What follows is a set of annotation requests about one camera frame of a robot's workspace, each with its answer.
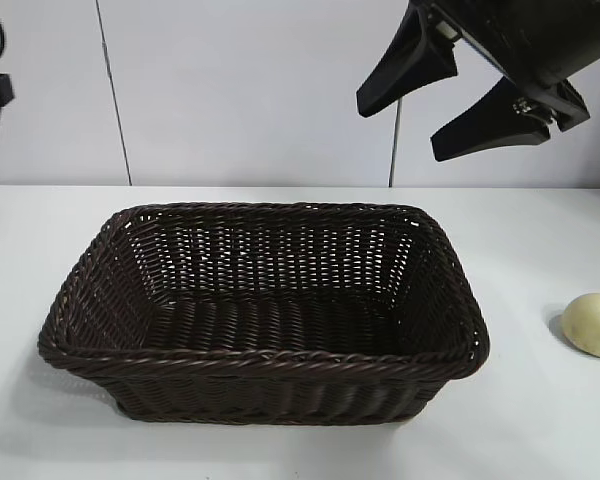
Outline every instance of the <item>basket bottom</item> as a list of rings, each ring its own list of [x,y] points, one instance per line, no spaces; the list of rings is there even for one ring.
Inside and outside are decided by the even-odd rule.
[[[353,289],[180,293],[157,305],[144,348],[400,355],[388,306]]]

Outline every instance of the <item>woven pattern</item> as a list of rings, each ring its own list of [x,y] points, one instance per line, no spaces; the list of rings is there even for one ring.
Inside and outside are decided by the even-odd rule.
[[[417,208],[176,204],[104,225],[38,347],[140,420],[351,425],[416,415],[489,339]]]

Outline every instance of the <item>white table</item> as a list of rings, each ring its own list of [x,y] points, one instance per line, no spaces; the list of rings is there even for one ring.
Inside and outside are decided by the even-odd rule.
[[[405,425],[145,424],[44,364],[36,336],[100,225],[127,206],[420,206],[445,228],[490,329],[476,375]],[[600,359],[556,330],[600,291],[600,191],[0,187],[0,479],[600,480]]]

